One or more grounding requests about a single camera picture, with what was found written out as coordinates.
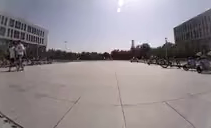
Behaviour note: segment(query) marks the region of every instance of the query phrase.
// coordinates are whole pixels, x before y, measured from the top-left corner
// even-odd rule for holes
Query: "white building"
[[[190,51],[211,49],[211,9],[174,28],[177,45],[185,45]]]
[[[9,43],[15,40],[21,40],[28,53],[34,56],[46,50],[48,30],[0,12],[0,51],[5,51]]]

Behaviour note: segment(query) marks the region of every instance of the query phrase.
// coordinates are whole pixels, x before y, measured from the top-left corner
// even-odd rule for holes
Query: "sun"
[[[124,0],[118,0],[118,6],[122,7],[124,5]]]

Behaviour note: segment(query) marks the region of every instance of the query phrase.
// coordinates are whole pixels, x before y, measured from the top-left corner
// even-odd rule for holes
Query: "concrete pavement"
[[[0,111],[24,128],[211,128],[211,75],[126,61],[0,69]]]

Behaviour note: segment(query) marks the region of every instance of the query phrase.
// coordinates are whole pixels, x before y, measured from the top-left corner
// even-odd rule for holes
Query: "lamp post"
[[[65,43],[65,50],[67,51],[67,41],[64,42]]]
[[[165,54],[165,56],[166,56],[166,60],[167,60],[167,57],[168,57],[168,53],[167,53],[167,43],[168,43],[167,38],[165,38],[165,47],[166,47],[166,54]]]

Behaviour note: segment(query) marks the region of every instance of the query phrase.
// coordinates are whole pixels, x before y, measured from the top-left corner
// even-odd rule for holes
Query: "pedestrian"
[[[9,72],[11,72],[12,67],[15,66],[15,43],[13,42],[9,46]]]
[[[18,60],[17,71],[19,71],[20,68],[22,71],[24,70],[23,57],[24,57],[25,51],[26,51],[25,47],[23,46],[22,42],[19,40],[18,44],[16,45],[16,56],[17,56],[17,60]]]

